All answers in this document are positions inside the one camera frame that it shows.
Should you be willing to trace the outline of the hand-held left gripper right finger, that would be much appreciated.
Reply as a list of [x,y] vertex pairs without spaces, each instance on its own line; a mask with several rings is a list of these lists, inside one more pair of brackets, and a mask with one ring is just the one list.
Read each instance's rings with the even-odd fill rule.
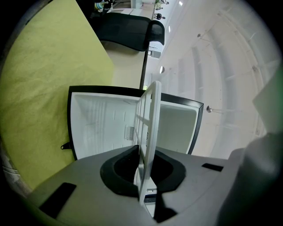
[[217,226],[221,207],[238,171],[238,150],[228,159],[182,154],[164,148],[161,153],[181,162],[186,177],[173,192],[162,195],[167,208],[176,215],[158,226]]

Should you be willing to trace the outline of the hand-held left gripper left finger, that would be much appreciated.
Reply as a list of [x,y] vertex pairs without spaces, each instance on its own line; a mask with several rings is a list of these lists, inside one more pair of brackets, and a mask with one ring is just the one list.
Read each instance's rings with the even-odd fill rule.
[[28,200],[47,226],[152,226],[133,183],[138,162],[138,146],[82,158],[41,183]]

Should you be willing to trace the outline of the white plastic rack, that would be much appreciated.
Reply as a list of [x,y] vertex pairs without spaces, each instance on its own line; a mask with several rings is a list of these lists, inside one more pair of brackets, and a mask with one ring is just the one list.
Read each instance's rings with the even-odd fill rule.
[[161,106],[161,82],[153,82],[136,104],[133,144],[139,146],[135,174],[140,205],[144,205],[156,150]]

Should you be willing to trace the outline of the green tablecloth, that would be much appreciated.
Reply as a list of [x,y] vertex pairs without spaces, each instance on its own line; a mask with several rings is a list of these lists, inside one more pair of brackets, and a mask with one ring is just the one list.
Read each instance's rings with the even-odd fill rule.
[[70,86],[110,85],[114,66],[76,0],[52,0],[19,34],[0,76],[0,136],[31,188],[73,162]]

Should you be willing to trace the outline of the beige desk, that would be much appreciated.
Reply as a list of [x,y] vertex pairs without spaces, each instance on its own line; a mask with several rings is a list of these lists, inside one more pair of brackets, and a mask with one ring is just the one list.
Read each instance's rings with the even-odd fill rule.
[[114,65],[111,85],[138,89],[141,84],[145,52],[113,42],[101,43]]

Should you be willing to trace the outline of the black mesh office chair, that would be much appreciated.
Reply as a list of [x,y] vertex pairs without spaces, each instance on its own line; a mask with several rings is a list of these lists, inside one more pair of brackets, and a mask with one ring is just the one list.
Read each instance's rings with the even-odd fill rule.
[[107,13],[93,27],[101,41],[109,41],[137,50],[147,51],[149,43],[164,45],[164,25],[147,17],[122,13]]

